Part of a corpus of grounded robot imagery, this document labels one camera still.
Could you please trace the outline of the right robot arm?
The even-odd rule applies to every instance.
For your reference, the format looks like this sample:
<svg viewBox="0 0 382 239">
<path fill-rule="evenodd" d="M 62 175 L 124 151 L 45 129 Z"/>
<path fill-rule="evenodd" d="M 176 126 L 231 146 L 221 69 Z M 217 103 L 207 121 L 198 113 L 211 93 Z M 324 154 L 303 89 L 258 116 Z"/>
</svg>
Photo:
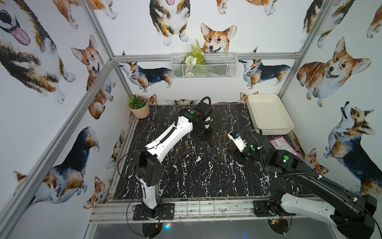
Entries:
<svg viewBox="0 0 382 239">
<path fill-rule="evenodd" d="M 297 155 L 270 147 L 266 149 L 249 130 L 230 133 L 236 149 L 233 155 L 256 163 L 275 179 L 296 181 L 323 201 L 299 198 L 287 192 L 275 191 L 268 201 L 255 202 L 258 217 L 302 215 L 335 227 L 348 239 L 369 239 L 378 225 L 373 215 L 377 200 L 352 193 L 334 181 L 313 171 Z"/>
</svg>

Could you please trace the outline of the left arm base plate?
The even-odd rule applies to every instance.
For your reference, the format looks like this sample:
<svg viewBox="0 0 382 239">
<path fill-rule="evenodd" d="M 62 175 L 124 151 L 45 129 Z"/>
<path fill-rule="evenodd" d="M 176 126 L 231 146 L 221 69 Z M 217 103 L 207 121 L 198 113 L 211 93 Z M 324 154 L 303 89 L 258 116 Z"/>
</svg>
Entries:
<svg viewBox="0 0 382 239">
<path fill-rule="evenodd" d="M 172 220 L 174 219 L 175 204 L 174 203 L 161 203 L 154 209 L 148 208 L 143 203 L 138 204 L 134 211 L 134 221 L 147 221 L 147 220 Z"/>
</svg>

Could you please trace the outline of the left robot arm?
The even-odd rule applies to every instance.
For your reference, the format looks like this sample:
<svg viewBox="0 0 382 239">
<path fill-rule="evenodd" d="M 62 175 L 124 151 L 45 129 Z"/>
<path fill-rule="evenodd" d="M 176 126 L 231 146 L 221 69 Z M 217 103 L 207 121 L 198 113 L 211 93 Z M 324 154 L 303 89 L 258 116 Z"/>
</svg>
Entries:
<svg viewBox="0 0 382 239">
<path fill-rule="evenodd" d="M 160 207 L 159 182 L 163 177 L 162 162 L 168 152 L 185 135 L 191 134 L 200 140 L 212 137 L 211 118 L 213 107 L 210 97 L 204 97 L 194 107 L 184 106 L 175 114 L 174 122 L 155 140 L 147 144 L 133 159 L 136 177 L 143 191 L 143 205 L 149 210 Z"/>
</svg>

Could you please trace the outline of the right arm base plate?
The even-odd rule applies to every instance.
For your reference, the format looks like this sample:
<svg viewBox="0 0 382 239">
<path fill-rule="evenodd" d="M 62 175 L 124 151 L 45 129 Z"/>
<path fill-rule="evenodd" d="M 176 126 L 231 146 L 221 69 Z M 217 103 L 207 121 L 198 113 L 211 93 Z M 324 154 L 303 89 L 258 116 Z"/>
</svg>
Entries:
<svg viewBox="0 0 382 239">
<path fill-rule="evenodd" d="M 276 216 L 295 216 L 294 213 L 288 213 L 281 208 L 280 201 L 260 200 L 253 201 L 254 215 L 257 217 L 276 217 Z"/>
</svg>

